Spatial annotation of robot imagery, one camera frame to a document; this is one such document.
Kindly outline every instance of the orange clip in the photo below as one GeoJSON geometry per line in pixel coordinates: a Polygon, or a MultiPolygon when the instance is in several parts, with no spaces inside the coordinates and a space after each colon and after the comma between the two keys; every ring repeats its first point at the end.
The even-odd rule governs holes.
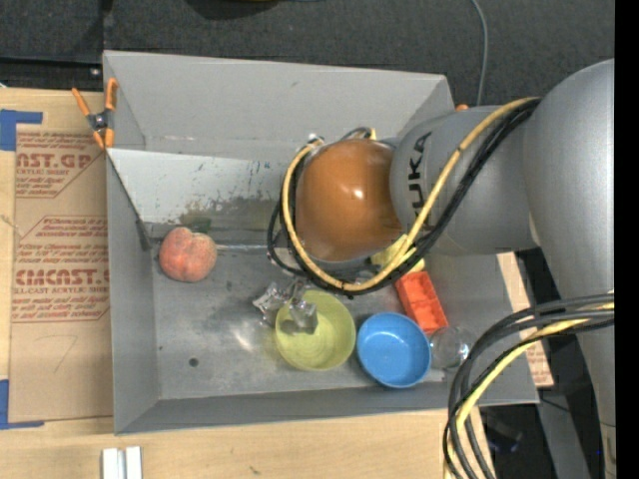
{"type": "Polygon", "coordinates": [[[113,129],[109,126],[108,117],[116,110],[116,95],[119,87],[120,85],[115,78],[110,78],[107,82],[105,111],[102,114],[92,114],[87,102],[80,94],[80,91],[78,91],[75,87],[71,89],[71,93],[76,98],[76,102],[78,103],[78,107],[80,108],[82,115],[87,118],[91,128],[93,129],[93,138],[103,151],[105,148],[113,147],[114,144],[114,133],[113,129]]]}

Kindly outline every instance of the gray metal tray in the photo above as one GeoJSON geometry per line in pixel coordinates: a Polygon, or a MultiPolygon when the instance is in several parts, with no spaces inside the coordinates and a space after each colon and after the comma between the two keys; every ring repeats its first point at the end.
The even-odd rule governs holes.
{"type": "MultiPolygon", "coordinates": [[[[337,139],[368,125],[396,136],[414,119],[451,111],[443,78],[113,52],[105,76],[120,84],[106,166],[116,433],[445,406],[450,378],[434,369],[402,390],[370,380],[355,353],[329,371],[293,369],[252,305],[272,281],[291,281],[267,258],[266,228],[285,167],[308,133],[329,130],[337,139]],[[211,87],[231,81],[233,101],[211,98],[211,87]],[[383,105],[401,107],[379,111],[371,84],[383,88],[383,105]],[[307,89],[291,96],[299,86],[307,89]],[[343,97],[346,86],[361,99],[343,97]],[[239,99],[242,115],[264,118],[259,126],[240,119],[239,99]],[[298,111],[283,117],[293,100],[298,111]],[[220,124],[220,115],[232,119],[220,124]],[[219,245],[215,269],[202,282],[170,280],[157,262],[160,240],[202,218],[219,245]]],[[[480,331],[512,310],[494,256],[433,256],[428,267],[451,323],[480,331]]],[[[391,287],[341,301],[357,325],[401,311],[391,287]]],[[[482,402],[534,400],[519,360],[482,402]]]]}

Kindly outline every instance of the clear plastic cup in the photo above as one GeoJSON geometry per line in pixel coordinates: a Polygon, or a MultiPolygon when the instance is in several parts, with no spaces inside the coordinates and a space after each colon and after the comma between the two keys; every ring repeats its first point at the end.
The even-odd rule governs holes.
{"type": "Polygon", "coordinates": [[[432,367],[435,369],[454,369],[463,362],[472,344],[475,334],[463,326],[443,326],[428,336],[432,367]]]}

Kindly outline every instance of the blue bowl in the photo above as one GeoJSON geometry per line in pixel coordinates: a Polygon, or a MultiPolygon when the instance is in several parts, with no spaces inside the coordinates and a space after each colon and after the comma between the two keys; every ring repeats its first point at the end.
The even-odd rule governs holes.
{"type": "Polygon", "coordinates": [[[428,338],[417,323],[397,312],[369,317],[357,333],[356,349],[363,369],[387,387],[413,386],[430,368],[428,338]]]}

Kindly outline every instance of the blue tape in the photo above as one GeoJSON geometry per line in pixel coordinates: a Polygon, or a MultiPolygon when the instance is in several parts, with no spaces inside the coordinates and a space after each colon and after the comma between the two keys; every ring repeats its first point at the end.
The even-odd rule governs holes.
{"type": "Polygon", "coordinates": [[[17,429],[20,427],[38,427],[44,424],[44,422],[17,422],[9,424],[7,420],[7,413],[9,411],[9,380],[0,380],[0,430],[2,429],[17,429]]]}
{"type": "Polygon", "coordinates": [[[42,112],[0,110],[0,151],[16,150],[16,128],[20,124],[42,124],[42,112]]]}

